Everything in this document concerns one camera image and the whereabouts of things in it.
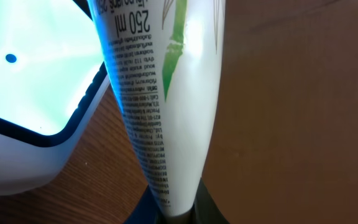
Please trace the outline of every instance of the brown background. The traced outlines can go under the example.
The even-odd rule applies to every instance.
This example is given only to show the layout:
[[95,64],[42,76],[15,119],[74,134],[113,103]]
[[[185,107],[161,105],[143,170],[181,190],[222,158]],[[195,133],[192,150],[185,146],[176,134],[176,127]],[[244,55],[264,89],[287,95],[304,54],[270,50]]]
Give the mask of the brown background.
[[[203,177],[231,223],[358,223],[358,0],[227,1]],[[145,186],[108,90],[63,172],[0,197],[0,222],[122,223]]]

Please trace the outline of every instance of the brown wood grain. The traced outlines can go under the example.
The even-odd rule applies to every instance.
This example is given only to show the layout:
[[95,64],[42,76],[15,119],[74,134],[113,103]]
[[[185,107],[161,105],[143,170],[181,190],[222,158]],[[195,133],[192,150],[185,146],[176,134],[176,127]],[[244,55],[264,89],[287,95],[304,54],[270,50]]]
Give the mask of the brown wood grain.
[[[203,178],[235,223],[358,223],[358,0],[227,1]],[[146,181],[108,90],[63,172],[2,223],[122,223]]]

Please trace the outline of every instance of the wooden table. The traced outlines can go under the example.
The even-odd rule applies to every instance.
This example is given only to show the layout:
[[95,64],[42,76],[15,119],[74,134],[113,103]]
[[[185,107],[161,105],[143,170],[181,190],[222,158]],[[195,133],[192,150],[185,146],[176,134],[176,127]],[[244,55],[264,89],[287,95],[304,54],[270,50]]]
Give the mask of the wooden table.
[[[226,9],[203,176],[218,207],[231,223],[358,223],[358,0]],[[146,184],[108,90],[63,172],[0,197],[0,222],[122,223]]]

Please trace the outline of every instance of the white device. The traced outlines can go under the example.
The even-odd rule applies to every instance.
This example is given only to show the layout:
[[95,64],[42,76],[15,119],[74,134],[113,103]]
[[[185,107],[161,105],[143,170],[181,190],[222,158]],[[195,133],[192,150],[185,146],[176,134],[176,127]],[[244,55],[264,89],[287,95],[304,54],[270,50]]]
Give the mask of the white device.
[[109,85],[87,7],[0,0],[0,195],[61,171]]

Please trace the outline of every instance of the blue circle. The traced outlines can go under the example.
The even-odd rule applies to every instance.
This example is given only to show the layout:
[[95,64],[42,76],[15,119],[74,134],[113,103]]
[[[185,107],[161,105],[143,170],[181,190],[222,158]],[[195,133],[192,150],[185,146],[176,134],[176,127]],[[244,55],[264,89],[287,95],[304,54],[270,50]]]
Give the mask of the blue circle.
[[9,63],[15,63],[17,58],[14,54],[7,54],[5,56],[5,59],[9,62]]

